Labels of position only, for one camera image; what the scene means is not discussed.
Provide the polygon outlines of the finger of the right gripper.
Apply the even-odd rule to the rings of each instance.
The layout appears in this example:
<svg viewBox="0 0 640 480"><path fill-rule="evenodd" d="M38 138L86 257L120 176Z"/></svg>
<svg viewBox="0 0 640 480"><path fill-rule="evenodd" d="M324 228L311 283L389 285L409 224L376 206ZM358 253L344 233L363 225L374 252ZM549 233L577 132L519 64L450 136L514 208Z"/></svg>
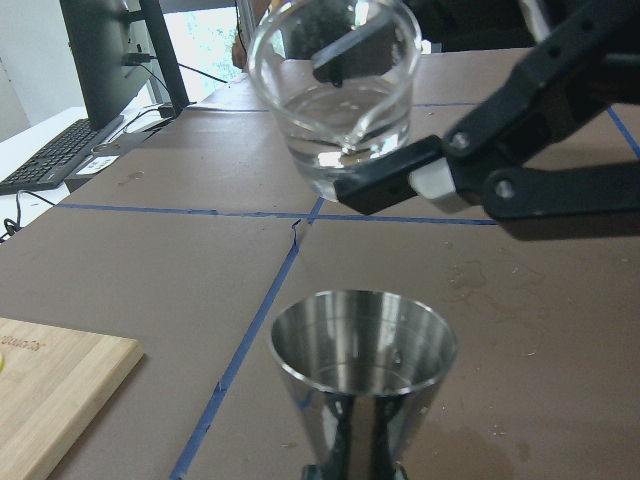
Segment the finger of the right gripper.
<svg viewBox="0 0 640 480"><path fill-rule="evenodd" d="M638 3L587 1L443 137L421 139L339 179L336 196L365 215L414 196L446 212L479 205L519 240L634 236L637 162L565 170L528 162L611 105L638 100Z"/></svg>
<svg viewBox="0 0 640 480"><path fill-rule="evenodd" d="M392 69L393 16L379 13L311 55L312 75L340 88L347 80L381 76Z"/></svg>

